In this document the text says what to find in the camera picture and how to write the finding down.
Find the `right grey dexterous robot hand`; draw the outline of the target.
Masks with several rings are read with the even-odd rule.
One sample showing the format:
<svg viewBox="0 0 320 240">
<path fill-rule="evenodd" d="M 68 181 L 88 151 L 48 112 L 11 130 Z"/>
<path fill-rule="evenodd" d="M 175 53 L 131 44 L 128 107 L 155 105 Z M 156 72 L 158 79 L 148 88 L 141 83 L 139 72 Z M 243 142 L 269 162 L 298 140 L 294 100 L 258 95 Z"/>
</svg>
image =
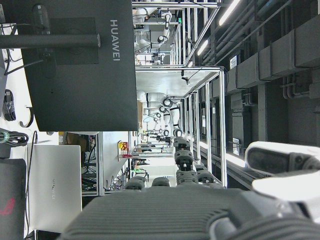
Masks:
<svg viewBox="0 0 320 240">
<path fill-rule="evenodd" d="M 60 235 L 62 240 L 317 240 L 320 237 L 320 149 L 254 141 L 245 165 L 265 174 L 250 190 L 227 186 L 194 166 L 187 141 L 175 140 L 176 186 L 151 187 L 133 177 L 124 190 L 97 197 Z"/>
</svg>

